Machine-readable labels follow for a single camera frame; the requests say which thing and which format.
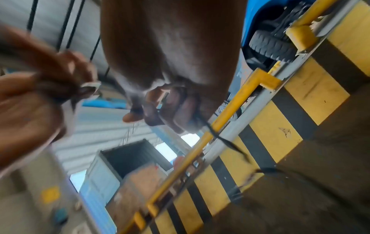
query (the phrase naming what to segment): yellow sticker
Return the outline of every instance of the yellow sticker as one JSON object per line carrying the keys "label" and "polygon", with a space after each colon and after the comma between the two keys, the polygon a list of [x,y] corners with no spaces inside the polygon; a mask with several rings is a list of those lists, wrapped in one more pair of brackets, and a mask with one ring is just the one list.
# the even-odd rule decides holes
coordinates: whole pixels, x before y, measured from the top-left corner
{"label": "yellow sticker", "polygon": [[50,187],[41,192],[41,198],[45,204],[55,202],[60,196],[59,186]]}

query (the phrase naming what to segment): blue vehicle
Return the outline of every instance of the blue vehicle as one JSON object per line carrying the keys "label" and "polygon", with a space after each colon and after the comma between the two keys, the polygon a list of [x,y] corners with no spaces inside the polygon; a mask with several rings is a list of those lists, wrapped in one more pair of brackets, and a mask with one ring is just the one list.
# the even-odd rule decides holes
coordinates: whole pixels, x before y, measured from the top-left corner
{"label": "blue vehicle", "polygon": [[248,66],[268,71],[275,61],[292,62],[297,48],[285,30],[315,0],[249,0],[244,19],[242,50]]}

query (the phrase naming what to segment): concrete floor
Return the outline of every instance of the concrete floor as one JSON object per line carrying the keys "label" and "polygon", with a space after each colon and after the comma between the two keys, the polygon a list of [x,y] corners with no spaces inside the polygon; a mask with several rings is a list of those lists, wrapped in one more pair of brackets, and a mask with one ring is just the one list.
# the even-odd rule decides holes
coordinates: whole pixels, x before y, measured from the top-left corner
{"label": "concrete floor", "polygon": [[[311,139],[301,142],[280,161],[278,167],[316,179],[367,212],[369,100],[370,85],[366,85],[334,111]],[[370,216],[358,217],[304,181],[285,175],[265,175],[197,233],[370,233],[366,226]]]}

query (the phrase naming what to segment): fingernail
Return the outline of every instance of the fingernail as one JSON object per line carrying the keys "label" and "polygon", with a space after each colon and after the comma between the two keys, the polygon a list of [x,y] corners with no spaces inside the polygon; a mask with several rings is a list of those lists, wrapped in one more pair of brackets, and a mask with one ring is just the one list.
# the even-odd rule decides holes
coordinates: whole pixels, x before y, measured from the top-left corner
{"label": "fingernail", "polygon": [[171,90],[170,93],[168,94],[167,98],[166,98],[166,103],[167,104],[172,104],[172,103],[176,102],[177,99],[178,99],[178,92],[175,91],[175,90]]}

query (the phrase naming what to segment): yellow stripe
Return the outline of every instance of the yellow stripe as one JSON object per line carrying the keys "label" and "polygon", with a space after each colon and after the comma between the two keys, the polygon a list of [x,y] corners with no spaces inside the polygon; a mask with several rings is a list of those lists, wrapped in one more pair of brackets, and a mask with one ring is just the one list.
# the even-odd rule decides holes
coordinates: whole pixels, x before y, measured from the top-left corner
{"label": "yellow stripe", "polygon": [[[221,160],[225,164],[227,170],[229,171],[231,177],[235,181],[237,186],[242,186],[246,178],[252,173],[252,171],[256,168],[258,168],[258,165],[254,158],[251,156],[251,153],[248,151],[240,137],[236,137],[236,139],[233,141],[234,144],[236,144],[241,150],[246,152],[248,154],[249,161],[252,164],[248,164],[243,156],[229,148],[225,149],[222,154],[220,155]],[[257,180],[260,178],[263,174],[258,174],[258,176],[255,178]],[[241,191],[245,191],[248,189],[252,183],[250,183],[247,187],[241,188]]]}
{"label": "yellow stripe", "polygon": [[203,225],[188,190],[183,191],[173,204],[187,233],[193,233]]}
{"label": "yellow stripe", "polygon": [[370,7],[363,1],[352,9],[329,36],[329,41],[370,76]]}
{"label": "yellow stripe", "polygon": [[152,234],[150,227],[147,227],[141,234]]}
{"label": "yellow stripe", "polygon": [[249,124],[275,162],[279,162],[302,141],[301,136],[270,101]]}
{"label": "yellow stripe", "polygon": [[163,211],[156,219],[155,223],[158,227],[158,231],[161,234],[177,234],[175,227],[173,226],[172,220],[168,211]]}
{"label": "yellow stripe", "polygon": [[212,167],[207,167],[204,172],[195,179],[195,184],[212,215],[216,215],[230,203],[229,197]]}
{"label": "yellow stripe", "polygon": [[285,88],[317,125],[349,97],[312,58],[289,80]]}

